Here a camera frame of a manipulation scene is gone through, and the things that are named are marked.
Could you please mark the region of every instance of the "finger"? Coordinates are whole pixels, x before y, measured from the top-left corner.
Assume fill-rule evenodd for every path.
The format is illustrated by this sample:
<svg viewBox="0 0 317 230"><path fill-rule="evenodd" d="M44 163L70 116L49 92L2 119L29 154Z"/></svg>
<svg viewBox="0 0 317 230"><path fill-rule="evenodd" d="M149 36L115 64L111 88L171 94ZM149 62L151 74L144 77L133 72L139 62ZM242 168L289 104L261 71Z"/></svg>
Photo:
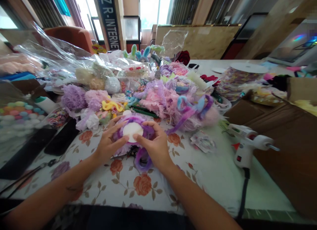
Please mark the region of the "finger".
<svg viewBox="0 0 317 230"><path fill-rule="evenodd" d="M117 132L120 128L122 128L127 121L122 122L120 124L116 124L115 126L112 126L111 128L109 128L108 130L103 132L103 135L105 135L106 137L111 137L115 132Z"/></svg>
<svg viewBox="0 0 317 230"><path fill-rule="evenodd" d="M157 134L164 133L163 129L159 126L159 124L154 121L145 121L142 124L145 126L151 126Z"/></svg>
<svg viewBox="0 0 317 230"><path fill-rule="evenodd" d="M112 120L110 120L107 129L113 127L123 116L118 116L116 118L113 118Z"/></svg>
<svg viewBox="0 0 317 230"><path fill-rule="evenodd" d="M126 144L128 140L129 140L128 136L123 136L122 138L120 138L116 142L114 142L113 144L109 145L109 149L111 149L112 151L115 152L119 148L121 148L124 144Z"/></svg>
<svg viewBox="0 0 317 230"><path fill-rule="evenodd" d="M143 147L145 147L146 149L150 148L151 145L151 141L144 138L143 136L139 135L139 134L133 134L133 138L139 143L141 144Z"/></svg>

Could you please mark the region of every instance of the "floral tablecloth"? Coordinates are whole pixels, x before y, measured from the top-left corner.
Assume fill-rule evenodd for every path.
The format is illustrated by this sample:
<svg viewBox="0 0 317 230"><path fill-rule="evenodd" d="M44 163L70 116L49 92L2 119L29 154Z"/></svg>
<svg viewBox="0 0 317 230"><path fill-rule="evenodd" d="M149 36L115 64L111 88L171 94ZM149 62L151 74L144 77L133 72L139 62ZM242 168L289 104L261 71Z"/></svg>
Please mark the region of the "floral tablecloth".
<svg viewBox="0 0 317 230"><path fill-rule="evenodd" d="M161 119L153 119L165 130L171 128ZM218 151L205 154L190 144L191 133L176 132L168 136L168 148L173 162L186 176L222 205L233 217L237 216L243 186L243 171L233 163L232 140L225 131L228 124L204 131L216 142ZM11 197L26 199L39 188L90 156L97 148L105 126L96 131L79 133L64 155L47 155L43 151L36 157L28 171L43 162L57 158L52 167L45 167L24 183ZM0 168L19 150L25 140L0 147ZM11 181L0 180L0 190ZM3 193L5 198L13 188ZM82 191L71 201L72 205L108 205L184 214L184 209L165 177L155 168L140 173L133 157L112 159L97 169L84 183ZM256 158L253 159L244 218L311 223L294 210L279 187L270 178Z"/></svg>
<svg viewBox="0 0 317 230"><path fill-rule="evenodd" d="M159 118L154 121L165 130L171 128ZM87 130L80 133L61 157L47 155L42 151L28 171L53 158L59 158L59 161L54 166L47 166L36 173L21 186L12 198L26 199L36 190L89 157L96 150L105 128L105 126L99 126L96 131ZM170 134L167 139L169 153L173 162L184 171L188 178L203 188L197 174L198 167L193 158L194 153L200 151L190 145L189 138L190 134L181 132ZM0 189L10 183L10 181L1 180ZM8 196L11 191L12 189L5 192L2 197ZM163 175L155 167L146 173L139 172L134 165L134 157L127 156L112 159L97 169L84 183L82 191L74 197L72 203L130 206L139 209L184 213L179 200Z"/></svg>

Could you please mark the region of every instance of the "hand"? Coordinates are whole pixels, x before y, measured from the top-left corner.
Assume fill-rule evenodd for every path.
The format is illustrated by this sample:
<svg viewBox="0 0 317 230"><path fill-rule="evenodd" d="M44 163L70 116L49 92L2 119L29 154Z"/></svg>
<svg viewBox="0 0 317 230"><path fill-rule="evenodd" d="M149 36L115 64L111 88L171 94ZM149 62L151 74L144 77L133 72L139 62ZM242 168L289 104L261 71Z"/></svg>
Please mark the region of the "hand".
<svg viewBox="0 0 317 230"><path fill-rule="evenodd" d="M116 142L113 141L113 134L117 132L125 124L125 122L121 124L116 124L119 121L119 119L121 119L121 117L122 116L118 116L112 119L109 122L106 131L104 131L102 134L97 150L92 155L94 160L98 163L98 165L102 165L109 161L112 155L115 154L115 152L124 144L126 144L129 140L128 136L123 136Z"/></svg>
<svg viewBox="0 0 317 230"><path fill-rule="evenodd" d="M153 127L155 131L154 139L151 141L139 134L134 134L133 138L146 148L154 166L163 173L169 167L174 166L174 163L168 153L166 133L156 122L146 121L142 124Z"/></svg>

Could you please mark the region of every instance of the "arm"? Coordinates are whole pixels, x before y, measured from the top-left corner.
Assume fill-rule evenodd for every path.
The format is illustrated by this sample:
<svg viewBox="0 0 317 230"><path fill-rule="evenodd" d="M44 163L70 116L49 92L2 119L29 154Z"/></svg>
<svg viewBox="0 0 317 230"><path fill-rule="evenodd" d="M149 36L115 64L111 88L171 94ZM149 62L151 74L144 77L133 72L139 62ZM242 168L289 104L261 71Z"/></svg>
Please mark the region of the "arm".
<svg viewBox="0 0 317 230"><path fill-rule="evenodd" d="M153 164L168 180L195 228L198 230L241 229L222 206L174 165L168 153L167 137L162 128L156 122L143 124L154 128L156 137L153 141L137 134L133 137L146 148Z"/></svg>
<svg viewBox="0 0 317 230"><path fill-rule="evenodd" d="M41 229L51 220L81 191L83 183L91 173L106 163L115 151L127 142L127 137L122 137L114 143L111 140L112 135L124 125L121 123L114 126L120 118L117 117L109 123L108 130L102 134L98 148L93 155L36 191L12 210L4 218L7 226L10 229L19 230Z"/></svg>

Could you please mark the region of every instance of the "orange rose print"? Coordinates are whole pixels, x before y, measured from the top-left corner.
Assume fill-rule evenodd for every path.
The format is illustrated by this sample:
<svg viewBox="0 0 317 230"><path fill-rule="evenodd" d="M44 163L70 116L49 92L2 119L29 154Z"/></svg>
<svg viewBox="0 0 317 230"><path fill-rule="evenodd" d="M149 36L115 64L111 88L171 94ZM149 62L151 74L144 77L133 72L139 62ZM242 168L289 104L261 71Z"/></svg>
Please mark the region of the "orange rose print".
<svg viewBox="0 0 317 230"><path fill-rule="evenodd" d="M71 202L76 201L79 199L79 197L83 194L84 185L82 185L78 192L73 196L73 198L70 200Z"/></svg>
<svg viewBox="0 0 317 230"><path fill-rule="evenodd" d="M112 175L114 176L117 172L122 171L122 168L123 168L122 161L119 159L116 159L111 163L110 171L112 172Z"/></svg>
<svg viewBox="0 0 317 230"><path fill-rule="evenodd" d="M81 136L79 136L79 140L81 140L82 144L84 144L85 142L89 141L91 137L92 137L92 131L88 130L84 132Z"/></svg>
<svg viewBox="0 0 317 230"><path fill-rule="evenodd" d="M172 133L167 137L167 140L170 143L173 143L176 147L179 145L179 143L181 142L180 137L176 134L176 133Z"/></svg>
<svg viewBox="0 0 317 230"><path fill-rule="evenodd" d="M151 178L146 173L137 176L133 182L133 186L138 195L146 196L152 189Z"/></svg>

